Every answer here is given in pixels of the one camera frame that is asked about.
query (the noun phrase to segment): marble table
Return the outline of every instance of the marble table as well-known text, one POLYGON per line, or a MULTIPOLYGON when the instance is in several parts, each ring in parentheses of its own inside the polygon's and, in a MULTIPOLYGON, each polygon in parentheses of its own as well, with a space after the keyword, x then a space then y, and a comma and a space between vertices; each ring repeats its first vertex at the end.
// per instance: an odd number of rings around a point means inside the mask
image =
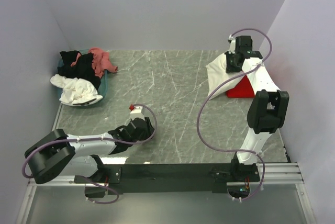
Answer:
MULTIPOLYGON (((196 117, 208 94, 205 66, 220 51, 111 51, 117 74, 108 74, 107 96, 88 107, 62 106, 57 128, 74 135, 112 130, 129 119, 129 105, 143 103, 158 119, 153 141, 113 155, 109 163, 164 164, 230 162, 232 153, 204 146, 196 132, 196 117)), ((224 94, 205 107, 200 128, 210 144, 225 149, 241 147, 247 134, 246 116, 251 99, 224 94)), ((264 148, 265 162, 287 162, 279 132, 264 148)))

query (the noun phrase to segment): white towel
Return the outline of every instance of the white towel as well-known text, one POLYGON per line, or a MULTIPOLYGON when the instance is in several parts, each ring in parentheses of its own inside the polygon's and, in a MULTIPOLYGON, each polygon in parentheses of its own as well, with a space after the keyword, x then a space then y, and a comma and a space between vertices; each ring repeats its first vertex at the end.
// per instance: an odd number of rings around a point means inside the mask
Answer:
POLYGON ((98 91, 94 88, 93 84, 85 79, 68 79, 56 74, 50 79, 50 82, 54 86, 63 89, 59 101, 65 105, 76 106, 76 104, 82 104, 95 99, 90 103, 91 105, 103 99, 101 95, 98 95, 98 91))
MULTIPOLYGON (((237 76, 238 74, 242 73, 226 73, 226 55, 223 53, 219 55, 217 58, 213 60, 213 62, 209 63, 207 68, 207 75, 208 75, 208 85, 209 85, 209 92, 208 95, 210 95, 216 87, 218 87, 220 84, 222 84, 224 81, 237 76)), ((237 79, 234 79, 233 81, 225 84, 222 86, 210 99, 215 98, 216 96, 220 95, 223 92, 226 92, 229 89, 233 89, 241 80, 243 77, 239 77, 237 79)))

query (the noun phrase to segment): red block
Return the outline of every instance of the red block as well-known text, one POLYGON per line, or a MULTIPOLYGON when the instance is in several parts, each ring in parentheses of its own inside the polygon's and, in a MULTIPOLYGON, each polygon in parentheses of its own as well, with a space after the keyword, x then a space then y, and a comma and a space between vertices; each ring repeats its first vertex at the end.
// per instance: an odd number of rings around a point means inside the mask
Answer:
POLYGON ((235 88, 226 91, 226 95, 230 98, 255 97, 253 88, 247 76, 244 76, 235 88))

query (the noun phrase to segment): clothing pile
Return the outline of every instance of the clothing pile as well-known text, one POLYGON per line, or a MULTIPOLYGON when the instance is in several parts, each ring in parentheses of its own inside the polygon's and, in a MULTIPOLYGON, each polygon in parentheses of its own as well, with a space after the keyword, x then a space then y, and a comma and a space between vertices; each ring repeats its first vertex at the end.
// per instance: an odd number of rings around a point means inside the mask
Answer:
POLYGON ((79 51, 60 52, 64 65, 58 67, 58 74, 50 82, 62 88, 59 99, 66 105, 94 104, 103 97, 98 95, 104 71, 117 73, 118 67, 112 65, 109 53, 99 48, 91 48, 88 54, 79 51))

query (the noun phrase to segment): black cloth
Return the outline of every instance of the black cloth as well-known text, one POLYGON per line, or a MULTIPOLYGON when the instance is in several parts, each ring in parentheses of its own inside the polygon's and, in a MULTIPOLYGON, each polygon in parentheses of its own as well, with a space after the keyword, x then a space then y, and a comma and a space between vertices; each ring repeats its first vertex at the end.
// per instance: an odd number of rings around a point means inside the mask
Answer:
POLYGON ((77 50, 73 50, 73 51, 61 51, 59 52, 62 59, 63 59, 63 63, 64 65, 71 65, 71 63, 75 62, 77 60, 77 55, 78 53, 81 55, 81 53, 77 50))
POLYGON ((101 84, 101 80, 98 76, 95 75, 95 72, 92 68, 93 54, 88 53, 82 55, 80 58, 78 58, 76 65, 71 67, 71 63, 75 62, 76 60, 76 57, 73 58, 74 55, 77 56, 77 54, 74 54, 73 51, 61 52, 64 66, 58 67, 58 74, 61 76, 65 76, 69 79, 74 79, 76 77, 78 79, 85 79, 87 81, 90 81, 93 86, 98 90, 101 84))

